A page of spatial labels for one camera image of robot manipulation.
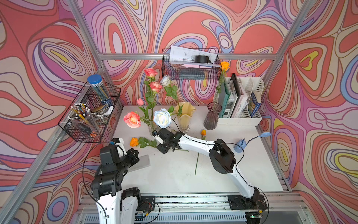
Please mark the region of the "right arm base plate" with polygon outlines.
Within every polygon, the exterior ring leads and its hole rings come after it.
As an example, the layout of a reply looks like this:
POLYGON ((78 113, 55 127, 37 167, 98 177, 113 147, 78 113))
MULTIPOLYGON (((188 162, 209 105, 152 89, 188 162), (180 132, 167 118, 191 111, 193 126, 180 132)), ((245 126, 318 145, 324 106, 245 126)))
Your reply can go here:
POLYGON ((231 210, 262 210, 268 209, 265 197, 259 193, 254 193, 251 198, 241 195, 228 195, 228 203, 231 210))

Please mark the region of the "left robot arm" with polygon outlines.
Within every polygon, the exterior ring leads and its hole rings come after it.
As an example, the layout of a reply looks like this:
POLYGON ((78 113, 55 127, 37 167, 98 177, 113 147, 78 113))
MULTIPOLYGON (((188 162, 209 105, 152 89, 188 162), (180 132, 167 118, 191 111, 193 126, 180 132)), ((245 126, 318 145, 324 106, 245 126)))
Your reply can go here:
POLYGON ((100 150, 101 164, 91 184, 101 224, 135 223, 136 210, 141 202, 137 187, 122 189, 128 169, 139 162, 139 152, 131 148, 120 156, 119 148, 108 145, 100 150))

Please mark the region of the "white rose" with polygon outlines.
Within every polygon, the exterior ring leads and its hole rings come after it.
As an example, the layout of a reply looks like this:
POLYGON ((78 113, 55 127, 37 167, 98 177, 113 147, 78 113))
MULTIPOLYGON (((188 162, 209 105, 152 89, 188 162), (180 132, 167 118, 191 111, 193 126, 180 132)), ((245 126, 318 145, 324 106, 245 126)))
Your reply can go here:
POLYGON ((172 83, 168 75, 165 75, 161 79, 159 86, 161 87, 161 91, 164 92, 167 97, 171 97, 178 102, 178 88, 175 84, 172 83))
POLYGON ((181 110, 179 112, 174 111, 173 107, 169 109, 161 108, 154 112, 153 122, 160 128, 164 129, 171 125, 175 118, 182 115, 181 110))

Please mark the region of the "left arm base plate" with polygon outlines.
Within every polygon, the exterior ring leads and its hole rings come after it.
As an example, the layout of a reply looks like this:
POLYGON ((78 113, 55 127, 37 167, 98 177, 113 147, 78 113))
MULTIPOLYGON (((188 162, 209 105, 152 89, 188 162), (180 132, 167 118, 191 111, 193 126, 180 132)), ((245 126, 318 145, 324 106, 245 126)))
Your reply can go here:
POLYGON ((137 207, 137 212, 150 213, 155 208, 155 196, 142 196, 137 207))

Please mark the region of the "small pink rosebud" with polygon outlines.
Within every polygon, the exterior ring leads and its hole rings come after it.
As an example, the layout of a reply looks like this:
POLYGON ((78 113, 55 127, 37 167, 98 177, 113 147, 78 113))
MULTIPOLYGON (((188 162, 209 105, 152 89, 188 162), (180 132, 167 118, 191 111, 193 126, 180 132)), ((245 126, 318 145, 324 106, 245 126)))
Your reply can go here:
POLYGON ((144 106, 144 101, 142 99, 137 100, 139 109, 144 113, 145 116, 148 116, 148 108, 144 106))

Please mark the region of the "orange rose tall stem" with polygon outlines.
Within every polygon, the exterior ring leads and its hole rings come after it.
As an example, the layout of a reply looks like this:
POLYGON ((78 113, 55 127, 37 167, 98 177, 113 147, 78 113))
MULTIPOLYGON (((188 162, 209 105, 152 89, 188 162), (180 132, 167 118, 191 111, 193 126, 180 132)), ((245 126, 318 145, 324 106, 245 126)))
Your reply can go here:
POLYGON ((230 64, 229 64, 229 62, 222 61, 220 63, 220 66, 222 68, 222 71, 221 71, 221 75, 219 77, 218 85, 216 87, 216 93, 218 93, 218 94, 221 93, 221 87, 222 87, 222 84, 225 82, 226 72, 230 69, 230 64))

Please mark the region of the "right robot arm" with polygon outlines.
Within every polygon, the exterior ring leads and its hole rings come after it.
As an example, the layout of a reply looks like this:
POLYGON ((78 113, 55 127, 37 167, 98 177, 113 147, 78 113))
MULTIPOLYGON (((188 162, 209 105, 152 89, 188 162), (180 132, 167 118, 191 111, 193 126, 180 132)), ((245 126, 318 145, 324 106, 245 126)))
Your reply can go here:
POLYGON ((183 132, 173 133, 166 128, 152 131, 152 136, 158 141, 157 149, 162 154, 166 154, 169 150, 184 149, 209 157, 213 168, 220 174, 228 175, 239 190, 239 195, 228 196, 231 210, 269 209, 266 196, 261 195, 261 191, 245 179, 237 168, 238 161, 235 159, 235 154, 222 139, 200 140, 183 132))

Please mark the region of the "small orange tulip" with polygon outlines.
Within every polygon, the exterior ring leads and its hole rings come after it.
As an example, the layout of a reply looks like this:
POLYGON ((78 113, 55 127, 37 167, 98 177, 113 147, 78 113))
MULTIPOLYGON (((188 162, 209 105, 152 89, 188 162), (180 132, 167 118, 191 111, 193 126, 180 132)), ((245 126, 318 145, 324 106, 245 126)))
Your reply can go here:
MULTIPOLYGON (((201 140, 205 140, 206 139, 206 130, 205 129, 203 129, 202 131, 201 131, 201 140)), ((196 160, 196 165, 195 165, 195 172, 194 172, 194 174, 196 175, 196 173, 197 173, 197 168, 198 168, 198 162, 199 162, 199 153, 197 154, 197 160, 196 160)))

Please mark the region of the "pink rose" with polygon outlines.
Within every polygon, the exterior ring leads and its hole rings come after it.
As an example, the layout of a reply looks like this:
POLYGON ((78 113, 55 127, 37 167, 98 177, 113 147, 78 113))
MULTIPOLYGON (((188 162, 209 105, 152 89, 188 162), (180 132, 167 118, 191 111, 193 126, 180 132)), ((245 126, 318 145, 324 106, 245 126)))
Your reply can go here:
POLYGON ((155 81, 155 77, 158 74, 154 68, 146 68, 144 69, 145 75, 149 81, 149 83, 155 81))
POLYGON ((156 105, 156 103, 155 103, 156 95, 160 92, 160 90, 162 88, 163 88, 163 86, 159 82, 151 82, 150 83, 151 95, 148 100, 150 101, 150 106, 151 106, 151 119, 153 119, 153 117, 154 117, 153 109, 156 105))
POLYGON ((124 122, 129 126, 130 128, 139 128, 141 127, 142 123, 149 125, 150 120, 146 117, 140 117, 138 113, 136 112, 129 112, 124 116, 124 122))

